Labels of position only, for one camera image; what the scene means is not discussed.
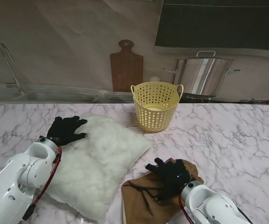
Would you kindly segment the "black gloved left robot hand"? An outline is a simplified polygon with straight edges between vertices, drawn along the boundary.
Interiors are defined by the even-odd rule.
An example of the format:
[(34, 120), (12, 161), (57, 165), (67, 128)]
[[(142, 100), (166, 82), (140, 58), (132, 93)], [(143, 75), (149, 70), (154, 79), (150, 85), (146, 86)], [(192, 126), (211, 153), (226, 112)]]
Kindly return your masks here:
[(55, 117), (55, 120), (48, 130), (47, 138), (57, 146), (65, 146), (69, 143), (86, 138), (86, 133), (75, 133), (82, 125), (87, 124), (86, 119), (79, 116), (70, 118)]

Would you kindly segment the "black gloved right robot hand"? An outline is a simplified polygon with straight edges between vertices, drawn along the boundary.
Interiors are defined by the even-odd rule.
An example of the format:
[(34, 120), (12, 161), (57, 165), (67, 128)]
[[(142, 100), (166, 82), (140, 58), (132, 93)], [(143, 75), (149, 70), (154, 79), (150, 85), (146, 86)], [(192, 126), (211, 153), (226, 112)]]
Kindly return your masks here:
[(157, 166), (147, 164), (146, 169), (155, 173), (163, 182), (163, 189), (155, 198), (163, 201), (174, 196), (181, 195), (184, 187), (191, 181), (191, 175), (181, 159), (175, 162), (168, 161), (164, 163), (160, 158), (154, 159)]

